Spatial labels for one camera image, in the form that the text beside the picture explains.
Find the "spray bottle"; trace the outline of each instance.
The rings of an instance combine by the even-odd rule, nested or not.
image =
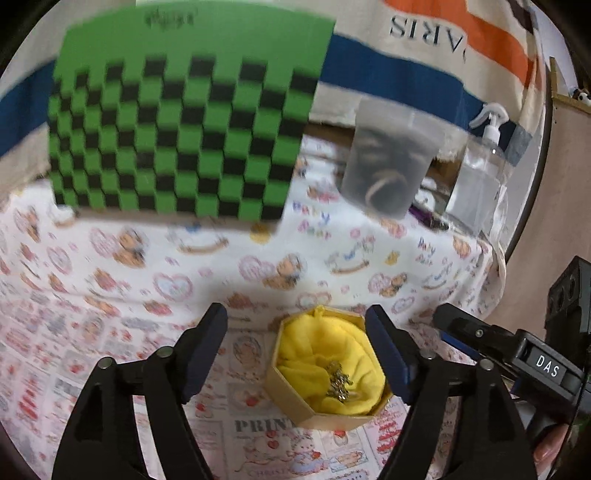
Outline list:
[[[504,196],[508,179],[509,165],[499,147],[499,127],[509,120],[509,115],[502,105],[487,103],[470,122],[470,127],[482,125],[487,118],[490,124],[485,127],[482,138],[471,137],[466,145],[462,166],[446,207],[450,220],[474,236],[480,235],[485,222],[494,214]]]

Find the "orange stripe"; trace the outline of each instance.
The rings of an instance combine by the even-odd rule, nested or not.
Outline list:
[[[403,12],[440,18],[456,24],[468,36],[468,45],[515,75],[527,88],[534,62],[529,59],[519,41],[502,28],[472,15],[465,0],[384,0]]]

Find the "blue stripe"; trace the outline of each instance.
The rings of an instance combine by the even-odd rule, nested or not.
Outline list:
[[[54,63],[41,66],[0,99],[0,157],[47,121]]]
[[[477,137],[484,133],[484,125],[468,127],[484,103],[465,91],[458,78],[421,63],[388,57],[351,38],[332,36],[320,81],[404,103]],[[516,127],[511,121],[501,126],[499,145],[503,150]],[[519,158],[510,161],[516,164]]]

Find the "bunny illustration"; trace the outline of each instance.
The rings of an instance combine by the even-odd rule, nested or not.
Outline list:
[[[314,450],[314,439],[311,431],[305,430],[302,433],[289,432],[291,439],[290,472],[304,476],[311,473],[318,473],[328,468],[328,461],[322,458],[322,454]]]

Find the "tablecloth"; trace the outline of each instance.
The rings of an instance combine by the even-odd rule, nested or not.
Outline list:
[[[316,304],[364,313],[379,303],[421,347],[467,361],[439,341],[428,326],[431,314],[448,301],[484,317],[499,300],[501,279],[479,239],[350,206],[336,188],[337,148],[307,140],[283,219],[274,225],[76,217],[55,206],[45,180],[3,202],[0,420],[41,479],[50,477],[95,362],[105,355],[133,361],[172,345],[214,301],[227,307],[230,329],[186,414],[215,477],[377,477],[405,405],[394,397],[351,432],[295,429],[261,385],[278,323]],[[163,478],[142,398],[134,404],[148,470]],[[452,416],[454,408],[450,402]],[[433,478],[452,430],[450,417]]]

